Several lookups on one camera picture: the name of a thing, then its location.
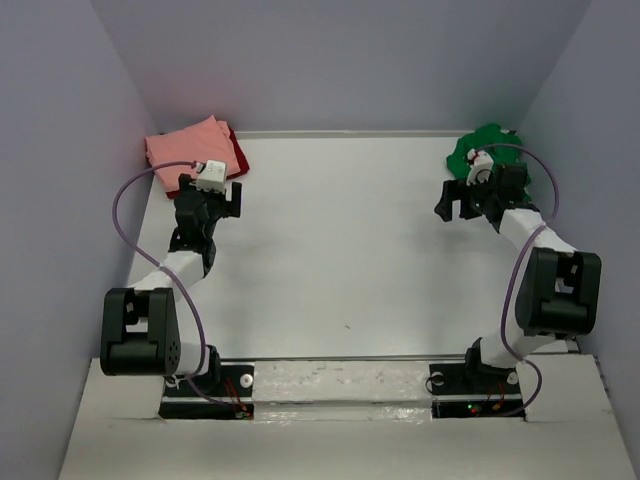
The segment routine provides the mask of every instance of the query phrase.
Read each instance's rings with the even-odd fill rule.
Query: crumpled green cloth
[[[447,157],[447,168],[456,179],[467,178],[471,170],[466,161],[469,150],[491,143],[522,145],[522,140],[514,133],[503,133],[497,123],[490,123],[458,139],[456,149]],[[493,158],[494,166],[498,163],[517,163],[520,158],[520,151],[515,148],[491,148],[487,152]],[[531,178],[527,178],[527,185],[530,182]]]

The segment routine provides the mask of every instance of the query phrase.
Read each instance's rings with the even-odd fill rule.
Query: screw
[[[240,377],[240,385],[242,386],[242,388],[249,388],[251,385],[253,385],[253,377],[248,373],[245,373]]]

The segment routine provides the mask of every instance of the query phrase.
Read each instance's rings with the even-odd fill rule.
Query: pink cloth
[[[176,160],[188,162],[206,162],[217,160],[227,164],[227,176],[240,172],[238,159],[233,150],[231,131],[227,122],[218,122],[211,115],[204,122],[192,125],[183,130],[145,137],[147,158],[151,165],[162,165]],[[167,167],[156,171],[156,175],[167,193],[179,189],[178,177],[182,173],[193,175],[187,166]]]

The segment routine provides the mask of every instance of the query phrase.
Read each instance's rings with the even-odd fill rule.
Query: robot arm
[[[497,165],[494,169],[484,151],[472,150],[467,158],[469,176],[443,185],[435,212],[444,221],[451,221],[452,202],[459,200],[461,218],[485,216],[518,251],[543,228],[516,278],[515,301],[509,306],[505,329],[508,344],[524,358],[557,339],[591,332],[600,283],[598,256],[577,251],[545,226],[538,209],[527,199],[526,165]],[[466,355],[469,376],[505,377],[517,362],[504,346],[500,329],[476,340]]]
[[[180,339],[175,303],[182,296],[165,269],[185,288],[206,277],[216,254],[213,233],[218,220],[240,217],[242,185],[232,184],[226,199],[226,165],[213,160],[199,164],[195,180],[183,174],[174,200],[177,226],[169,253],[142,280],[127,288],[112,288],[104,300],[100,364],[107,375],[193,374],[201,346]],[[220,357],[207,346],[199,375],[217,382]]]

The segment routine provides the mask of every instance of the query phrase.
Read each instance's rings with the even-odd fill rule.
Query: gray wall
[[[86,0],[3,0],[0,65],[0,478],[54,479],[130,263],[111,200],[153,124]],[[134,235],[147,188],[122,206]]]
[[[599,355],[640,473],[640,2],[594,0],[522,123],[525,142],[560,183],[556,229],[601,255],[598,323],[585,339]],[[550,199],[539,170],[534,198]]]
[[[93,0],[162,130],[519,123],[588,0]]]

